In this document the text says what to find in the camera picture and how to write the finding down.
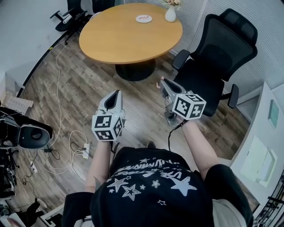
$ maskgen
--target round wooden table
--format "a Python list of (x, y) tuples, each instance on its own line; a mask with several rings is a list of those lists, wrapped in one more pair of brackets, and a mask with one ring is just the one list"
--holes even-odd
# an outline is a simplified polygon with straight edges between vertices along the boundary
[[(165, 20), (166, 8), (153, 4), (131, 3), (109, 8), (90, 20), (83, 28), (79, 44), (90, 58), (116, 64), (119, 76), (129, 81), (149, 77), (155, 59), (168, 52), (180, 40), (182, 25), (177, 19)], [(150, 15), (149, 23), (136, 17)]]

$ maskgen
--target electrical outlet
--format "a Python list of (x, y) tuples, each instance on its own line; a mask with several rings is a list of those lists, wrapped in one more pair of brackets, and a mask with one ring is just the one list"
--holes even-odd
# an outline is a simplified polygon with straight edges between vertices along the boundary
[(89, 144), (84, 144), (84, 153), (83, 153), (83, 158), (88, 159), (90, 154), (90, 145)]
[(32, 169), (34, 170), (34, 173), (37, 173), (37, 168), (35, 166), (35, 164), (33, 164), (33, 162), (31, 161), (31, 166), (32, 166)]

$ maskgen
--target white vase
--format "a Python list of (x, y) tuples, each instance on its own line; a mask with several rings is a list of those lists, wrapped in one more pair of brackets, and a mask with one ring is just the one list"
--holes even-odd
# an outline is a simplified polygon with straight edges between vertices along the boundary
[(166, 12), (165, 15), (165, 20), (168, 22), (174, 22), (176, 20), (176, 12), (174, 10), (174, 6), (170, 5), (168, 11)]

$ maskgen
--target wooden floor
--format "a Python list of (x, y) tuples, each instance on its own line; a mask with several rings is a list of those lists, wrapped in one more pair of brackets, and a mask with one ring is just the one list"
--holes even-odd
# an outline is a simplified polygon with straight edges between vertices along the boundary
[[(60, 153), (60, 160), (55, 160), (49, 154), (50, 163), (56, 168), (66, 166), (70, 161), (68, 140), (73, 130), (86, 134), (91, 144), (91, 157), (95, 152), (97, 141), (91, 131), (92, 116), (95, 114), (100, 100), (111, 91), (119, 89), (123, 93), (123, 108), (126, 112), (125, 128), (119, 138), (120, 148), (123, 146), (145, 147), (149, 140), (153, 140), (158, 148), (167, 149), (167, 139), (171, 128), (163, 116), (165, 100), (155, 87), (161, 76), (173, 79), (176, 72), (171, 67), (172, 55), (168, 54), (157, 59), (157, 68), (153, 75), (140, 82), (128, 82), (121, 79), (113, 65), (107, 65), (87, 58), (79, 47), (79, 38), (74, 36), (58, 58), (61, 69), (59, 82), (59, 99), (62, 109), (62, 127), (57, 142), (52, 146)], [(58, 67), (56, 56), (62, 50), (63, 44), (52, 50), (36, 69), (21, 98), (34, 101), (34, 106), (28, 116), (40, 122), (51, 125), (55, 135), (59, 130), (59, 108), (57, 101)], [(237, 109), (230, 109), (226, 102), (221, 101), (216, 114), (204, 117), (199, 123), (210, 144), (217, 155), (231, 159), (238, 150), (245, 133), (248, 122)], [(73, 133), (71, 141), (83, 146), (84, 137)], [(194, 168), (192, 156), (181, 131), (171, 136), (171, 150), (181, 154), (189, 165)], [(18, 185), (17, 196), (10, 204), (21, 207), (31, 204), (34, 195), (30, 184), (23, 185), (21, 179), (30, 174), (31, 158), (36, 150), (20, 149), (16, 158), (20, 169), (16, 174)], [(64, 170), (53, 169), (47, 163), (47, 155), (38, 150), (36, 158), (47, 169), (61, 173)], [(91, 158), (76, 157), (74, 168), (81, 178), (85, 178)], [(34, 173), (27, 180), (34, 187), (34, 192), (41, 198), (50, 211), (64, 203), (69, 193), (83, 189), (83, 182), (76, 176), (71, 168), (64, 174), (48, 173), (40, 164), (35, 164), (38, 173)], [(247, 193), (252, 209), (257, 202)]]

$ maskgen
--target wall baseboard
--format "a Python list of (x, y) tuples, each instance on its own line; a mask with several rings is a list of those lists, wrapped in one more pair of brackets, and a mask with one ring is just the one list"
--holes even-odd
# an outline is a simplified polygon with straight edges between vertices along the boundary
[[(56, 44), (58, 44), (65, 36), (66, 36), (67, 32), (65, 32), (62, 36), (60, 36), (52, 45), (51, 47), (55, 47)], [(37, 67), (39, 66), (39, 64), (43, 61), (43, 59), (46, 57), (46, 55), (50, 52), (51, 50), (48, 49), (43, 55), (42, 57), (39, 59), (39, 61), (35, 64), (35, 66), (33, 67), (33, 69), (31, 70), (31, 72), (29, 73), (28, 77), (26, 78), (25, 82), (23, 83), (22, 87), (25, 87), (26, 84), (28, 83), (29, 79), (31, 78), (31, 76), (33, 75), (33, 73), (35, 72), (35, 70), (37, 69)], [(17, 98), (19, 98), (23, 92), (24, 88), (20, 88), (18, 94), (17, 94)]]

